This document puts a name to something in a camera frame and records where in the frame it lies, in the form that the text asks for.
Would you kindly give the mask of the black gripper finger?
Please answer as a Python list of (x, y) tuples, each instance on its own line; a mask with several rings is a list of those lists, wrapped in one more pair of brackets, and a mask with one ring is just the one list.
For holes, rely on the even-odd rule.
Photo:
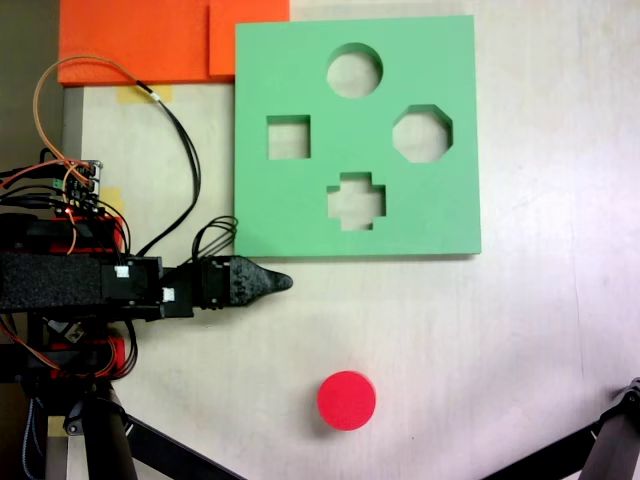
[(233, 256), (229, 267), (230, 306), (248, 306), (264, 296), (284, 292), (293, 286), (290, 276), (262, 268), (245, 257)]

